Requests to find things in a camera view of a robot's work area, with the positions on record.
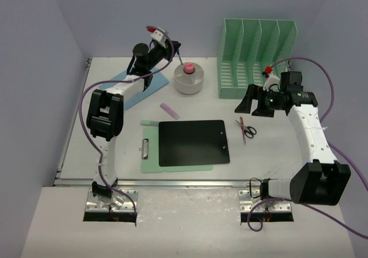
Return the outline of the black handled scissors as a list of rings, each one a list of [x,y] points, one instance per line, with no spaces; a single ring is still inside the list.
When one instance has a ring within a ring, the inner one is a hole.
[[[235,122],[237,124],[239,124],[239,126],[242,128],[242,125],[241,125],[240,121],[236,120]],[[244,129],[245,129],[245,135],[248,138],[254,138],[254,136],[257,134],[256,129],[252,126],[245,126],[244,125]]]

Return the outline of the pink glue bottle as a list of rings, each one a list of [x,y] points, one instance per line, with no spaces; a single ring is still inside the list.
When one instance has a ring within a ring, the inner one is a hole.
[[[190,75],[195,73],[196,69],[193,63],[186,63],[183,69],[184,73]]]

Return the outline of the green highlighter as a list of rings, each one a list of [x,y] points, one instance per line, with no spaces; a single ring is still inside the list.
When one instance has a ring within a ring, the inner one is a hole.
[[[159,126],[159,121],[141,120],[140,125],[143,125],[143,126]]]

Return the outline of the black clipboard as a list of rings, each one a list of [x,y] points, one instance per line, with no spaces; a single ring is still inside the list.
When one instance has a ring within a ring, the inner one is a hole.
[[[160,122],[158,143],[161,167],[230,163],[223,120]]]

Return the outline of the red pen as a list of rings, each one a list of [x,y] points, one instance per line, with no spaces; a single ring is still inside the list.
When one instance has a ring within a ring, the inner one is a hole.
[[[241,123],[241,130],[242,130],[242,136],[243,136],[243,143],[244,146],[246,145],[246,135],[245,135],[245,129],[244,129],[244,122],[243,122],[243,117],[239,117],[240,123]]]

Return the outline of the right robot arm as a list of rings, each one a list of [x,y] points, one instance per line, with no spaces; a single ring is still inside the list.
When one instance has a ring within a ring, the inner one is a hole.
[[[281,198],[298,204],[337,205],[351,171],[338,161],[327,142],[314,93],[304,91],[298,71],[283,72],[278,78],[267,67],[262,75],[264,86],[250,84],[235,113],[273,117],[275,111],[284,111],[297,136],[302,167],[291,179],[264,179],[257,203],[269,208]]]

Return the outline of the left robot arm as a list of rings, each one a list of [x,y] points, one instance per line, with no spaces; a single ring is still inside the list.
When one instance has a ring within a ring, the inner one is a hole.
[[[149,88],[157,71],[152,69],[162,60],[171,63],[179,51],[181,43],[171,40],[152,40],[151,49],[145,43],[133,47],[132,58],[126,69],[126,76],[115,85],[104,90],[95,89],[91,93],[86,120],[81,120],[83,130],[92,137],[100,137],[106,141],[104,147],[94,146],[99,153],[97,177],[92,182],[92,192],[99,196],[99,201],[107,208],[115,207],[120,195],[115,188],[117,176],[114,155],[116,138],[124,124],[124,102]]]

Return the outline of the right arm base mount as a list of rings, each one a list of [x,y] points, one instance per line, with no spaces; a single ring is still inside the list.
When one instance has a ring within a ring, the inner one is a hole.
[[[259,189],[249,189],[239,191],[239,206],[241,223],[247,222],[247,217],[251,209],[260,202],[260,198],[255,198],[259,194]],[[290,202],[278,201],[259,205],[251,214],[250,222],[293,222],[293,212]]]

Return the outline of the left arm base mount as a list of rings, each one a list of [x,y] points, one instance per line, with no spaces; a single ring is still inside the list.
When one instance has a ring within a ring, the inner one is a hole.
[[[112,197],[105,198],[94,196],[92,189],[89,189],[83,215],[84,222],[129,222],[136,223],[138,191],[128,189],[127,196],[117,192]]]

